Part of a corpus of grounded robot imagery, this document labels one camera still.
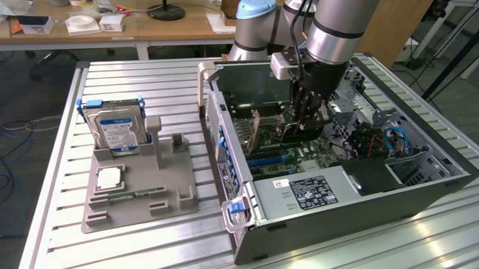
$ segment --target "black lamp base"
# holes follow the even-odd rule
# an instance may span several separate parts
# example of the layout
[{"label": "black lamp base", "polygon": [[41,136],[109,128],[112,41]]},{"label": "black lamp base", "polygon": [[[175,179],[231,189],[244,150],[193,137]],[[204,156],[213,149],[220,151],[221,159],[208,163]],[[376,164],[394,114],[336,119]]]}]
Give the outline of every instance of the black lamp base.
[{"label": "black lamp base", "polygon": [[172,4],[168,4],[167,10],[161,6],[163,6],[161,4],[156,4],[155,6],[151,6],[148,8],[151,10],[156,7],[160,7],[147,12],[149,17],[161,21],[176,21],[185,16],[185,10],[179,6],[173,6]]}]

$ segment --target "desk lamp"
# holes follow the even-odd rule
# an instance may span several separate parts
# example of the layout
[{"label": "desk lamp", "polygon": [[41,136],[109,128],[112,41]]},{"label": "desk lamp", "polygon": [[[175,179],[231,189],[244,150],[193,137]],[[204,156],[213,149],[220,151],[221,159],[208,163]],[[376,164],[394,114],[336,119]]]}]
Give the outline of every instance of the desk lamp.
[{"label": "desk lamp", "polygon": [[151,6],[148,10],[151,10],[147,12],[148,16],[161,21],[176,21],[185,16],[185,10],[167,4],[167,0],[163,0],[163,4]]}]

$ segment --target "blue cable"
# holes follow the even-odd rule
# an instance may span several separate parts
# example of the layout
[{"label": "blue cable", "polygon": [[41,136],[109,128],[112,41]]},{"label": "blue cable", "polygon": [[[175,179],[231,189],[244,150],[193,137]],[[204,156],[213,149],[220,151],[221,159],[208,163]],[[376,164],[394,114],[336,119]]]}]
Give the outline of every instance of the blue cable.
[{"label": "blue cable", "polygon": [[400,135],[403,136],[404,138],[404,143],[406,143],[406,147],[407,147],[407,153],[411,152],[411,143],[410,143],[410,140],[407,139],[407,135],[406,135],[406,132],[403,131],[402,128],[396,127],[396,126],[392,126],[390,128],[387,128],[384,130],[384,141],[386,141],[386,146],[388,147],[388,149],[391,151],[395,150],[395,148],[391,146],[391,143],[390,143],[390,140],[388,140],[388,131],[396,131],[398,133],[400,133]]},{"label": "blue cable", "polygon": [[21,225],[21,223],[27,219],[27,201],[25,201],[25,197],[23,195],[23,188],[21,188],[20,182],[16,180],[15,177],[11,177],[9,174],[7,174],[7,173],[0,173],[0,174],[5,175],[15,182],[15,184],[17,185],[17,192],[19,192],[19,195],[20,195],[20,202],[21,202],[21,205],[23,205],[23,216],[21,216],[19,222],[3,234],[0,234],[0,238],[3,238],[5,235],[8,235]]},{"label": "blue cable", "polygon": [[32,148],[32,140],[27,136],[13,136],[3,131],[0,131],[0,133],[11,138],[21,138],[21,139],[27,140],[27,142],[28,142],[28,145],[27,145],[25,149],[23,150],[23,152],[19,155],[16,155],[16,157],[13,157],[9,161],[5,161],[7,164],[11,164],[15,160],[21,158],[24,156],[24,154],[28,152],[28,150]]}]

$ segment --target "metal slotted table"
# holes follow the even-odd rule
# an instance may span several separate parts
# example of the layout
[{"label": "metal slotted table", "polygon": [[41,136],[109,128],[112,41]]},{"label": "metal slotted table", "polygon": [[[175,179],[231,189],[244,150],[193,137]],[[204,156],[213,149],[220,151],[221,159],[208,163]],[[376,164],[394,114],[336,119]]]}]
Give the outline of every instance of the metal slotted table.
[{"label": "metal slotted table", "polygon": [[[479,148],[371,57],[356,57],[466,158],[479,166]],[[236,266],[197,116],[197,64],[219,58],[93,62],[79,65],[20,268],[479,268],[479,181],[443,197],[410,219]],[[380,108],[388,99],[371,83]],[[147,115],[161,117],[160,136],[183,132],[200,211],[191,215],[83,234],[80,223],[93,138],[75,100],[140,94]]]}]

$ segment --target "robotic arm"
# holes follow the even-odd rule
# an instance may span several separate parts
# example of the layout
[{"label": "robotic arm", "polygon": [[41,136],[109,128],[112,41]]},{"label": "robotic arm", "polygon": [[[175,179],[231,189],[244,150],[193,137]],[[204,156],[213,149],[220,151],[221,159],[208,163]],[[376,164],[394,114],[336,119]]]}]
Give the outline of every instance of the robotic arm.
[{"label": "robotic arm", "polygon": [[327,104],[348,66],[379,0],[241,0],[231,61],[267,59],[267,44],[288,46],[272,54],[271,68],[291,80],[293,120],[289,137],[308,136],[329,122]]}]

